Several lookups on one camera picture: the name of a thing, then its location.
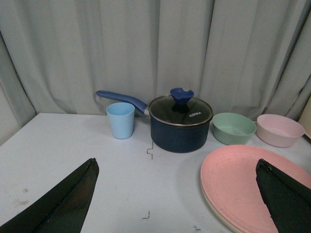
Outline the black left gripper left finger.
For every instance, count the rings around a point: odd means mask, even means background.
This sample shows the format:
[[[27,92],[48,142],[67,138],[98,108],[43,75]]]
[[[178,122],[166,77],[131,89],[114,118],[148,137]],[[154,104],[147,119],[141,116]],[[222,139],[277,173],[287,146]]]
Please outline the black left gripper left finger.
[[[99,165],[90,158],[36,202],[4,223],[2,233],[79,233],[87,216]]]

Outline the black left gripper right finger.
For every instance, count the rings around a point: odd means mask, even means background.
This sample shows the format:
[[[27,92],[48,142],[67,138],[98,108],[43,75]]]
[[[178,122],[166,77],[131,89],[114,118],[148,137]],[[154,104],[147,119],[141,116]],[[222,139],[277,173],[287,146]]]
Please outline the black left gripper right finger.
[[[264,159],[256,165],[256,181],[279,233],[311,231],[311,189]]]

